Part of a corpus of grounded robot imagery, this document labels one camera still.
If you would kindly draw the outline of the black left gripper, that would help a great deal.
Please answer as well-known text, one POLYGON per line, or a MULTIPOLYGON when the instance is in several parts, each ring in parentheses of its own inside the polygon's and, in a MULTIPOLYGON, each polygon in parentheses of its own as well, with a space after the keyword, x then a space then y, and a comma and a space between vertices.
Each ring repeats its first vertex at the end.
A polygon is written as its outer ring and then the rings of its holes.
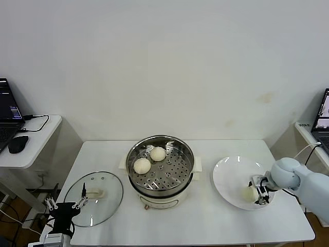
POLYGON ((45 198, 45 203, 47 204, 48 209, 51 210, 50 215, 52 218, 49 219, 49 221, 53 220, 50 233, 74 233, 75 225, 72 219, 81 212, 81 208, 88 202, 85 183, 83 183, 81 199, 76 203, 56 203, 58 197, 58 186, 59 184, 56 183, 49 196, 45 198))

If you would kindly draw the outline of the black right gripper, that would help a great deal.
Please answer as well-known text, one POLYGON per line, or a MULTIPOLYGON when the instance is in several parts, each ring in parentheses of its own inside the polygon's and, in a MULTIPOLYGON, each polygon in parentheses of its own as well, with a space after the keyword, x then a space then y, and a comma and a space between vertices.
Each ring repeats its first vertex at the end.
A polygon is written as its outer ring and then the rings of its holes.
MULTIPOLYGON (((270 173, 266 173, 258 177, 258 188, 256 189, 258 193, 258 198, 254 202, 258 205, 266 205, 270 203, 269 192, 274 192, 273 183, 270 173)), ((255 187, 254 182, 250 181, 248 187, 255 187)))

